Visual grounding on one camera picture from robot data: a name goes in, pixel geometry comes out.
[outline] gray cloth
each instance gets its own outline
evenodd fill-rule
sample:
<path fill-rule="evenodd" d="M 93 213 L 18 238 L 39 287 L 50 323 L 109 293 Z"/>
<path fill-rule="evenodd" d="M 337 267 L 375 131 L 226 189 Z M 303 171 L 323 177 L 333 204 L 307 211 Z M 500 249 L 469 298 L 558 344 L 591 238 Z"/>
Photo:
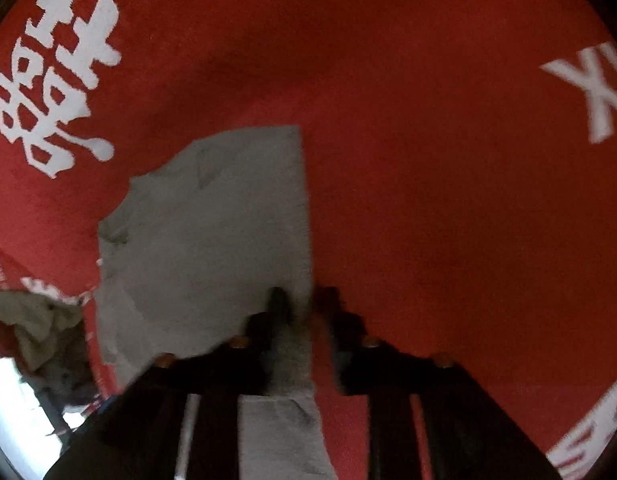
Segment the gray cloth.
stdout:
<path fill-rule="evenodd" d="M 84 324 L 63 330 L 58 335 L 58 349 L 51 359 L 35 370 L 33 376 L 24 376 L 37 392 L 50 389 L 65 410 L 83 407 L 95 400 L 97 386 L 91 372 Z"/>
<path fill-rule="evenodd" d="M 13 326 L 20 353 L 32 372 L 63 349 L 61 333 L 81 320 L 80 305 L 30 292 L 0 290 L 0 321 Z"/>
<path fill-rule="evenodd" d="M 99 236 L 98 337 L 122 385 L 156 354 L 201 354 L 240 333 L 272 286 L 286 289 L 303 319 L 312 279 L 299 130 L 248 128 L 193 142 L 133 178 Z M 275 396 L 242 399 L 243 478 L 335 478 L 306 332 L 289 328 L 277 352 Z"/>

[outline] white chinese character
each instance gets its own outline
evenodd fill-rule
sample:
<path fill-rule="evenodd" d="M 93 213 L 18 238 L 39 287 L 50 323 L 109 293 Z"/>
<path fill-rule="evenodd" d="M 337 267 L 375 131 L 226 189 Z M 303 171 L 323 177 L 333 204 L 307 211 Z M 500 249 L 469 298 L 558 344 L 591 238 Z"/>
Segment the white chinese character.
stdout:
<path fill-rule="evenodd" d="M 566 480 L 582 478 L 617 429 L 617 381 L 591 412 L 547 453 Z"/>
<path fill-rule="evenodd" d="M 20 62 L 25 60 L 26 67 L 20 70 Z M 21 38 L 15 43 L 12 54 L 13 81 L 10 81 L 0 72 L 0 87 L 5 89 L 10 97 L 5 101 L 0 97 L 0 132 L 14 143 L 17 139 L 22 139 L 26 161 L 43 171 L 51 178 L 55 178 L 60 171 L 72 168 L 75 163 L 73 154 L 56 146 L 46 140 L 48 137 L 58 135 L 67 142 L 82 146 L 93 153 L 99 161 L 110 160 L 114 149 L 112 144 L 103 139 L 80 139 L 74 137 L 58 127 L 58 122 L 67 124 L 73 119 L 88 117 L 90 110 L 86 104 L 86 94 L 81 90 L 71 87 L 53 68 L 47 70 L 43 81 L 44 104 L 48 108 L 48 114 L 42 111 L 20 90 L 20 86 L 32 88 L 33 79 L 42 74 L 44 61 L 42 56 L 36 52 L 22 46 Z M 51 96 L 51 89 L 57 89 L 63 99 L 60 103 Z M 26 128 L 22 124 L 20 109 L 28 110 L 35 119 L 35 124 Z M 42 152 L 47 153 L 48 160 L 43 162 L 37 160 L 32 152 L 36 147 Z"/>
<path fill-rule="evenodd" d="M 53 301 L 61 301 L 69 305 L 84 305 L 92 298 L 92 293 L 89 291 L 82 292 L 79 296 L 67 296 L 55 285 L 44 283 L 42 280 L 36 280 L 25 276 L 20 278 L 22 285 L 26 287 L 31 294 L 39 294 L 51 298 Z"/>
<path fill-rule="evenodd" d="M 79 38 L 79 43 L 71 53 L 63 46 L 58 46 L 55 56 L 67 69 L 77 75 L 84 86 L 94 90 L 99 84 L 99 78 L 91 69 L 94 61 L 106 66 L 115 66 L 122 56 L 106 40 L 115 28 L 119 17 L 117 5 L 112 0 L 97 0 L 91 19 L 86 23 L 77 18 L 73 31 Z"/>
<path fill-rule="evenodd" d="M 44 14 L 37 25 L 33 25 L 31 20 L 27 21 L 26 34 L 46 48 L 53 47 L 55 42 L 53 33 L 57 24 L 69 24 L 73 21 L 74 1 L 37 0 L 37 5 L 44 10 Z M 91 68 L 93 62 L 115 66 L 122 59 L 120 53 L 106 43 L 118 17 L 118 8 L 113 0 L 98 0 L 89 22 L 77 18 L 73 25 L 79 40 L 74 51 L 70 52 L 61 45 L 56 50 L 57 60 L 75 73 L 88 89 L 95 89 L 99 83 Z M 22 139 L 26 161 L 31 166 L 51 178 L 55 178 L 60 171 L 74 166 L 75 157 L 69 150 L 47 140 L 53 135 L 86 148 L 101 162 L 112 158 L 114 148 L 107 140 L 80 139 L 58 127 L 58 123 L 68 124 L 74 119 L 91 115 L 86 94 L 69 85 L 56 73 L 54 67 L 50 67 L 44 73 L 44 58 L 23 46 L 21 38 L 13 48 L 11 70 L 12 81 L 0 72 L 0 87 L 10 95 L 8 101 L 0 97 L 0 132 L 10 143 Z M 33 89 L 34 79 L 42 75 L 44 75 L 42 98 L 48 108 L 47 114 L 44 114 L 20 89 L 21 86 Z M 58 93 L 61 94 L 61 99 L 56 100 L 53 95 Z M 32 117 L 33 124 L 27 123 L 24 119 L 22 113 L 26 110 L 29 112 L 29 120 Z M 33 148 L 45 153 L 43 160 L 36 158 Z"/>
<path fill-rule="evenodd" d="M 603 43 L 599 49 L 617 70 L 617 51 L 613 46 Z M 563 59 L 556 59 L 540 68 L 584 90 L 589 109 L 589 139 L 597 144 L 613 134 L 610 108 L 617 110 L 617 92 L 608 87 L 594 48 L 580 50 L 579 60 L 583 70 Z"/>
<path fill-rule="evenodd" d="M 44 10 L 44 14 L 37 25 L 31 20 L 26 21 L 26 35 L 35 38 L 46 48 L 54 43 L 53 31 L 58 23 L 69 24 L 73 21 L 71 6 L 75 0 L 37 0 L 37 6 Z"/>

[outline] crumpled cloth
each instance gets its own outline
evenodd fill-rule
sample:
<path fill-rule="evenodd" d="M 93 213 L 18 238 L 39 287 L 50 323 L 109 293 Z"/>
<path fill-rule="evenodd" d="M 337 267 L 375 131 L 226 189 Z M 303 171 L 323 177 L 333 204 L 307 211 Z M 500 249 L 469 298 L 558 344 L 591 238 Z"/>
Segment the crumpled cloth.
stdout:
<path fill-rule="evenodd" d="M 13 326 L 22 357 L 31 372 L 60 349 L 60 334 L 82 320 L 82 308 L 19 290 L 0 291 L 0 321 Z"/>

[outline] red carpet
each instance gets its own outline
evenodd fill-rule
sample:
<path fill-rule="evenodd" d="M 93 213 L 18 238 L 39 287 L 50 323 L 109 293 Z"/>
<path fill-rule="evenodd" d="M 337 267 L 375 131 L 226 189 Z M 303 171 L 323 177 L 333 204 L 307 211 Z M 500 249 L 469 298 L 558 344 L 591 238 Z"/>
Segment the red carpet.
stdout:
<path fill-rule="evenodd" d="M 42 16 L 36 1 L 2 24 L 0 72 L 13 79 L 21 37 L 88 97 L 90 116 L 62 130 L 115 151 L 99 162 L 48 137 L 75 157 L 53 179 L 0 133 L 7 285 L 92 288 L 97 222 L 130 176 L 192 139 L 298 124 L 315 278 L 338 285 L 374 333 L 451 352 L 543 449 L 617 379 L 617 113 L 592 144 L 583 89 L 540 68 L 565 59 L 585 72 L 578 51 L 610 41 L 585 0 L 112 0 L 108 43 L 121 60 L 93 62 L 92 89 L 56 59 L 58 44 L 77 46 L 71 23 L 54 28 L 51 48 L 24 34 Z M 97 2 L 72 9 L 89 22 Z M 617 91 L 617 70 L 593 53 Z M 42 77 L 20 88 L 47 112 Z M 331 457 L 342 480 L 362 478 L 365 437 L 352 430 L 363 403 L 328 392 Z"/>

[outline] red rug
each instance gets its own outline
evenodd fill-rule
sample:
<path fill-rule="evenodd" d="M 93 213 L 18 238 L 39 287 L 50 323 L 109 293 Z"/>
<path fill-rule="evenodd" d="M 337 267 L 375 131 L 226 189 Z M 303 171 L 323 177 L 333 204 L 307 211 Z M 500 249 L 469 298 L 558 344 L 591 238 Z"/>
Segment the red rug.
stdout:
<path fill-rule="evenodd" d="M 20 0 L 0 27 L 0 286 L 90 290 L 129 177 L 298 124 L 317 282 L 400 349 L 451 352 L 548 450 L 617 379 L 608 41 L 585 0 Z M 316 361 L 331 458 L 361 479 L 363 403 Z"/>

